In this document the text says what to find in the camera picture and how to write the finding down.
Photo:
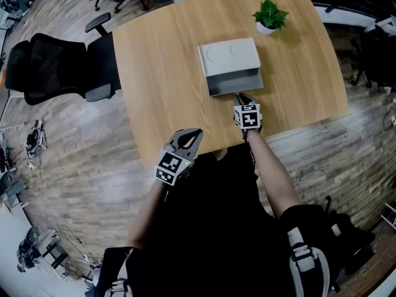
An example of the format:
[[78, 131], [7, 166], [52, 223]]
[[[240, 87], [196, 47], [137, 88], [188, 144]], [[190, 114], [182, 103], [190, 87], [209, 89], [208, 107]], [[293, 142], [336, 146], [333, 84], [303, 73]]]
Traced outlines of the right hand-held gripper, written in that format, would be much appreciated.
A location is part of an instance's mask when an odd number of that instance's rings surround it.
[[245, 93], [236, 93], [233, 103], [234, 121], [241, 130], [262, 129], [262, 114], [257, 100]]

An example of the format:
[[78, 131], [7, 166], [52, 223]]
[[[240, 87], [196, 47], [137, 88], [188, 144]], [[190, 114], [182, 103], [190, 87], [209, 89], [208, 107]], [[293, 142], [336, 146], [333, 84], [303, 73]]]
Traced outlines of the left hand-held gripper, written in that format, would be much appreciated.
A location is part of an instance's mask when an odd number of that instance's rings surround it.
[[176, 131], [160, 150], [154, 176], [157, 180], [174, 186], [185, 175], [193, 163], [204, 132], [200, 128]]

